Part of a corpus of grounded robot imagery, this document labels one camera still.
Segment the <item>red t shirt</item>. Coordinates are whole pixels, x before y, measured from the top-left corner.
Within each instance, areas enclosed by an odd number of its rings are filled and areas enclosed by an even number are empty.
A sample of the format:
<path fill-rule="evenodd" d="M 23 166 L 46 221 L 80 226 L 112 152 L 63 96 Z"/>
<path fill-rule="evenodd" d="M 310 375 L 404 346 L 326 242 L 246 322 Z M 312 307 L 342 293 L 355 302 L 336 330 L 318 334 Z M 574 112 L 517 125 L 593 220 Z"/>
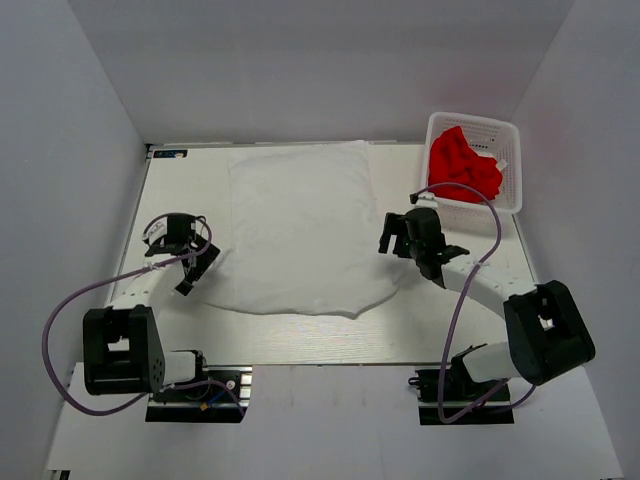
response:
<path fill-rule="evenodd" d="M 428 185 L 441 184 L 432 193 L 438 197 L 467 203 L 483 203 L 468 189 L 451 186 L 451 183 L 467 185 L 494 200 L 500 191 L 503 175 L 497 161 L 478 155 L 471 149 L 461 127 L 444 131 L 433 142 L 429 154 Z"/>

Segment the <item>white t shirt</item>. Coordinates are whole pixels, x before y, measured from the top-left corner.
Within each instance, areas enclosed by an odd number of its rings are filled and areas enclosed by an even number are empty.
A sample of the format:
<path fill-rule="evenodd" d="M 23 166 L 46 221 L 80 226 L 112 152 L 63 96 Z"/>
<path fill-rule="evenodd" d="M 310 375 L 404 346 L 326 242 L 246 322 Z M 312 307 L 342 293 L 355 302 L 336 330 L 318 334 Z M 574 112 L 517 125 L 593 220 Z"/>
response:
<path fill-rule="evenodd" d="M 362 140 L 233 156 L 231 244 L 194 292 L 267 315 L 355 318 L 393 296 L 406 268 L 382 232 Z"/>

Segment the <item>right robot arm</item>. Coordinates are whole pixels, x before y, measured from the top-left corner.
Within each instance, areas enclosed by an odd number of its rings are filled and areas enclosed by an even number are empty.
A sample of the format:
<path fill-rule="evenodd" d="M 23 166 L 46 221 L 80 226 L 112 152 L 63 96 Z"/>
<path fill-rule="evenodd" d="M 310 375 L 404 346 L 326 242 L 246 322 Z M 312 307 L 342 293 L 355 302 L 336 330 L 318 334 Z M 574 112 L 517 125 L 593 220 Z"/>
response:
<path fill-rule="evenodd" d="M 463 398 L 475 398 L 489 383 L 511 378 L 541 386 L 595 358 L 595 344 L 565 284 L 535 284 L 473 260 L 467 249 L 446 242 L 431 208 L 387 214 L 379 251 L 412 260 L 424 279 L 504 321 L 505 341 L 444 352 L 450 363 L 444 383 Z"/>

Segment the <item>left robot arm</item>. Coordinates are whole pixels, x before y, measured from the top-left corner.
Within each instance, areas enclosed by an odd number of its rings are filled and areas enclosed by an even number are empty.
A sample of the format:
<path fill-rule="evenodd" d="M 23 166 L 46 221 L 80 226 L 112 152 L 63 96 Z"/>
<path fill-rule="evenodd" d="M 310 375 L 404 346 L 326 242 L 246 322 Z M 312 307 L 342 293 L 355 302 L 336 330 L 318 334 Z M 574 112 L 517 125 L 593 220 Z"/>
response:
<path fill-rule="evenodd" d="M 157 394 L 177 385 L 199 399 L 211 387 L 196 350 L 163 350 L 156 320 L 175 294 L 188 296 L 220 255 L 203 216 L 168 213 L 143 231 L 147 261 L 108 306 L 83 318 L 85 387 L 91 395 Z"/>

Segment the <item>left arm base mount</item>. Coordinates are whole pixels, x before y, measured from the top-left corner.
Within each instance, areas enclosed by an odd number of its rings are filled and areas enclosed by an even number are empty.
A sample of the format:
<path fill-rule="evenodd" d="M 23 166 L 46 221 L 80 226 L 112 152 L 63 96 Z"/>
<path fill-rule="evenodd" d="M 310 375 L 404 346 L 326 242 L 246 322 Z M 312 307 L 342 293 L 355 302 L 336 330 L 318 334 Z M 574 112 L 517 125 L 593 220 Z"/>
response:
<path fill-rule="evenodd" d="M 147 423 L 239 424 L 248 411 L 253 368 L 205 365 L 194 382 L 151 396 Z"/>

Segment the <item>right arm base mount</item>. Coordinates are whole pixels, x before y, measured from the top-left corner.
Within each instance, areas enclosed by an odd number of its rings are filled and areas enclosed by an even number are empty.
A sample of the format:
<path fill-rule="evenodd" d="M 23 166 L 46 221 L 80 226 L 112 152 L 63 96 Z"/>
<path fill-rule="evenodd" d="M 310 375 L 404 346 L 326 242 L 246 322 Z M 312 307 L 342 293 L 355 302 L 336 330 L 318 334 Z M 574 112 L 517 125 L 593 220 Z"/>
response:
<path fill-rule="evenodd" d="M 408 385 L 418 397 L 418 414 L 421 426 L 441 426 L 437 410 L 437 386 L 439 368 L 416 370 L 408 379 Z M 444 382 L 443 412 L 446 417 L 453 416 L 459 410 L 471 405 L 482 395 L 498 386 L 499 381 L 473 383 L 455 379 L 446 371 Z M 470 413 L 454 422 L 454 425 L 510 425 L 514 423 L 511 411 L 509 387 L 502 385 L 492 397 L 476 406 Z"/>

